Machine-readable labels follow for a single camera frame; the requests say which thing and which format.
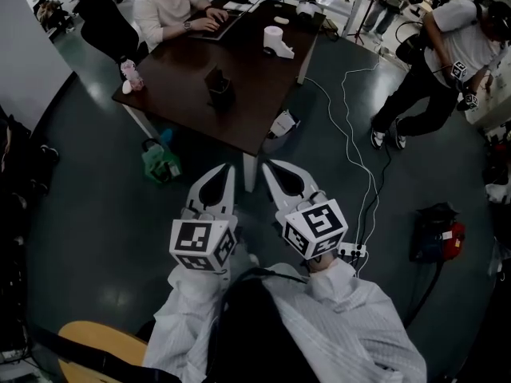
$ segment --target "green plastic bag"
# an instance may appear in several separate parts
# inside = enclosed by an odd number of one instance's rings
[[[145,175],[155,182],[162,184],[178,177],[181,171],[179,158],[165,150],[157,140],[147,139],[142,143],[142,160],[145,166]]]

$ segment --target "tripod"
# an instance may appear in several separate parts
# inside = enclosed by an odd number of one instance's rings
[[[373,6],[374,4],[374,0],[370,0],[370,3],[369,3],[369,7],[367,7],[367,11],[366,13],[364,14],[364,18],[362,19],[362,21],[360,22],[360,27],[358,28],[358,30],[356,31],[355,34],[348,34],[347,36],[348,37],[351,37],[351,36],[355,36],[355,44],[357,44],[357,40],[360,40],[360,42],[362,43],[362,45],[365,45],[364,44],[364,40],[362,40],[362,37],[360,37],[360,31],[362,30],[362,26],[364,25],[364,23],[366,22],[366,18],[367,16],[369,15],[369,12],[370,12],[370,9],[371,7]]]

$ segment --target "brown tabletop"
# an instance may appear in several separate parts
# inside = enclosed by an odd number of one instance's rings
[[[138,66],[146,88],[124,95],[120,87],[113,99],[257,156],[325,18],[316,14],[312,22],[303,23],[294,6],[275,4],[263,2],[218,42],[183,36],[161,43]],[[289,18],[289,24],[276,24],[276,15]],[[263,53],[263,30],[272,25],[283,29],[283,41],[293,48],[294,59]],[[215,64],[231,79],[236,94],[235,103],[224,112],[208,104],[204,83]]]

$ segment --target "table leg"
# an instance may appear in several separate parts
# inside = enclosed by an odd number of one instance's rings
[[[307,70],[309,68],[309,62],[311,62],[312,51],[314,51],[314,47],[316,45],[317,38],[318,38],[318,36],[315,37],[314,42],[312,43],[312,47],[309,49],[309,52],[307,53],[305,60],[303,60],[302,68],[300,68],[300,73],[298,74],[298,80],[297,80],[297,82],[300,85],[303,84],[303,79],[305,78],[305,74],[307,74]]]
[[[145,117],[145,114],[137,109],[131,108],[128,105],[122,105],[125,107],[126,111],[128,111],[129,115],[135,120],[135,122],[138,124],[138,126],[144,131],[144,133],[148,137],[152,137],[154,139],[159,139],[160,135],[154,128],[154,126],[151,124],[151,122],[148,121],[147,117]]]
[[[257,157],[243,154],[243,171],[245,177],[245,191],[252,193],[256,186]]]

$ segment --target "power strip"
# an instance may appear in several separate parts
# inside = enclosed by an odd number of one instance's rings
[[[347,258],[353,257],[354,259],[365,257],[366,246],[364,244],[341,243],[339,245],[339,255],[344,255]]]

